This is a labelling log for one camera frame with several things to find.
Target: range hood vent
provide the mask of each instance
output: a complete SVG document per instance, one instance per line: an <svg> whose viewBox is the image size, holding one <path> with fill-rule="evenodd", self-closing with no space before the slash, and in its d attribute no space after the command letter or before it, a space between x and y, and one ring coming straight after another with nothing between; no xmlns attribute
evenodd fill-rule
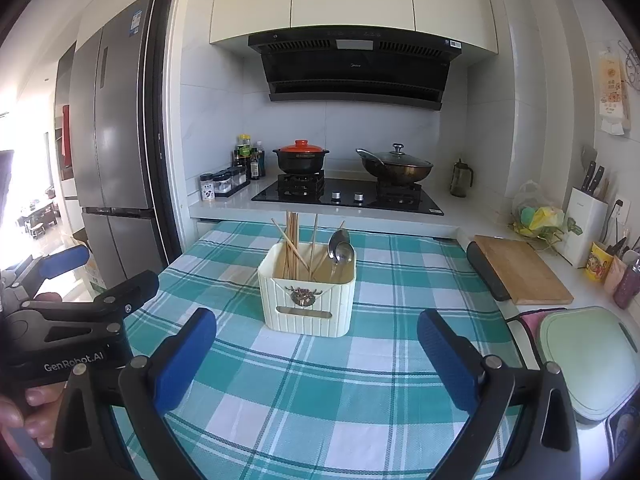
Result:
<svg viewBox="0 0 640 480"><path fill-rule="evenodd" d="M284 28L249 36L272 101L347 100L440 110L453 40L381 27Z"/></svg>

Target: wok handle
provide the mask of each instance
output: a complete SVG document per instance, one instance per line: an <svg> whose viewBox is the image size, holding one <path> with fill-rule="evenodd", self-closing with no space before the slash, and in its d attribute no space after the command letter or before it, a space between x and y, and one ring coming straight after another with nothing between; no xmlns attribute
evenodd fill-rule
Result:
<svg viewBox="0 0 640 480"><path fill-rule="evenodd" d="M365 160L371 160L372 162L377 162L378 164L382 164L383 166L385 165L385 163L382 162L382 160L380 160L373 153L368 152L367 150L361 150L360 148L357 148L356 153L360 155L362 158L364 158Z"/></svg>

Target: power outlet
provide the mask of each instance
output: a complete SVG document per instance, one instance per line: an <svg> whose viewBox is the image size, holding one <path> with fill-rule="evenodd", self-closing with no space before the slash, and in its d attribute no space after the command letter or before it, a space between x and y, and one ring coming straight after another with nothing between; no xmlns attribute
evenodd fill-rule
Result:
<svg viewBox="0 0 640 480"><path fill-rule="evenodd" d="M626 219L629 216L629 208L631 206L631 201L627 200L623 196L616 195L616 199L613 201L613 203L615 204L618 200L622 202L622 207L617 207L614 205L617 212L614 218L618 220L619 224L624 225L626 224Z"/></svg>

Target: plaid tablecloth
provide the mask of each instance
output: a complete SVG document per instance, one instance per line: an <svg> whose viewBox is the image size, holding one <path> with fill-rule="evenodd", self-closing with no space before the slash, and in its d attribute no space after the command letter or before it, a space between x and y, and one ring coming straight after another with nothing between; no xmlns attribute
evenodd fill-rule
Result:
<svg viewBox="0 0 640 480"><path fill-rule="evenodd" d="M318 241L332 231L320 229ZM417 341L418 314L436 308L482 354L520 365L484 283L453 240L351 232L348 334L274 332L255 269L278 238L273 225L220 222L127 320L134 354L150 355L197 307L216 314L217 339L169 425L212 480L427 478L467 416ZM300 238L310 241L311 229ZM154 478L124 410L116 416L140 474ZM512 423L503 421L477 478L491 476Z"/></svg>

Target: refrigerator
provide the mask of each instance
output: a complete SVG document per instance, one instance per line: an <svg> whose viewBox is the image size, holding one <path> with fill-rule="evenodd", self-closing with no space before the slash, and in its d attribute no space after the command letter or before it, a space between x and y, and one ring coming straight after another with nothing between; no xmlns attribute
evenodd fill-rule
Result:
<svg viewBox="0 0 640 480"><path fill-rule="evenodd" d="M137 0L74 56L71 154L82 219L107 288L168 265L147 159L144 85L153 0Z"/></svg>

